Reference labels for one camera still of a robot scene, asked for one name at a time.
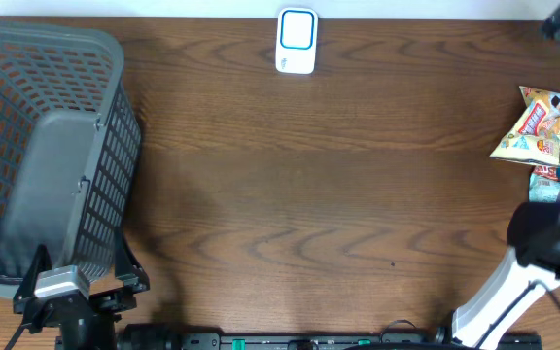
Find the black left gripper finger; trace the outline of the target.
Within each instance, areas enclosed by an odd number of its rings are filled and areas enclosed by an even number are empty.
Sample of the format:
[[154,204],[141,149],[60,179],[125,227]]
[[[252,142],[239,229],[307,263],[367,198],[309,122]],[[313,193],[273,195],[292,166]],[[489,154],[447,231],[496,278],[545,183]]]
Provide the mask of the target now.
[[36,249],[32,263],[28,268],[23,280],[18,286],[14,299],[26,299],[34,296],[34,290],[39,274],[52,269],[52,259],[45,245],[39,245]]
[[122,232],[115,241],[115,276],[132,292],[150,289],[148,274],[135,258]]

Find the yellow snack bag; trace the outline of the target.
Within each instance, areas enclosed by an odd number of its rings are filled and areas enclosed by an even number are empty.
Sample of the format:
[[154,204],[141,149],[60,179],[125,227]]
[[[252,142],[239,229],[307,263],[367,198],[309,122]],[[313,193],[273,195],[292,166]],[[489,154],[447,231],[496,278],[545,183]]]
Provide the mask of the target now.
[[560,166],[560,93],[519,87],[526,105],[490,158],[527,165]]

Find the red chocolate bar wrapper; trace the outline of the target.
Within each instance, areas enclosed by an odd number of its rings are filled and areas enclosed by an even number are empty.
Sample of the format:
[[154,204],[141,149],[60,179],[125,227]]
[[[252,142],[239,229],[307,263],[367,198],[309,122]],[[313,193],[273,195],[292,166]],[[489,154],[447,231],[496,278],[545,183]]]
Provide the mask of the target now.
[[557,170],[557,167],[539,165],[534,167],[533,173],[535,175],[544,177],[545,179],[560,182]]

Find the white teal wipes pack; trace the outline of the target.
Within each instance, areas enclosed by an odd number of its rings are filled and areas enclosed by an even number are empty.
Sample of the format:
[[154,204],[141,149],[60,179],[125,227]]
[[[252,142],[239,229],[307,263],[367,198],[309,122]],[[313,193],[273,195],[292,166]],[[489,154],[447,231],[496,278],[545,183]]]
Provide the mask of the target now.
[[529,180],[530,202],[555,202],[560,193],[560,182],[533,173]]

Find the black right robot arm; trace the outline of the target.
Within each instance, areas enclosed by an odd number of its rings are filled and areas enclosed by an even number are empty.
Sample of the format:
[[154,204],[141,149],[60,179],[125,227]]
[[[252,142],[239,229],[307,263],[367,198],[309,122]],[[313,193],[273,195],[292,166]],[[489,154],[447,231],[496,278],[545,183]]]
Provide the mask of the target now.
[[560,287],[560,93],[521,87],[523,115],[492,158],[553,170],[557,194],[536,199],[547,174],[534,173],[528,201],[513,213],[507,251],[480,290],[437,330],[434,342],[454,349],[495,349],[509,328],[540,298]]

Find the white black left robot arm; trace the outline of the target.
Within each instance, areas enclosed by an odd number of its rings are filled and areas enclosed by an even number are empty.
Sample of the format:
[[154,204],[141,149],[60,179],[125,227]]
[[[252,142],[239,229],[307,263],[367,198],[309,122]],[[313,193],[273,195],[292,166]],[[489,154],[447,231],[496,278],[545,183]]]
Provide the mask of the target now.
[[150,279],[119,230],[114,253],[122,286],[92,295],[79,267],[54,268],[47,247],[39,245],[13,299],[22,320],[6,347],[12,349],[25,331],[58,328],[56,349],[180,349],[182,337],[163,324],[130,324],[116,331],[121,314],[137,306],[136,295],[150,289]]

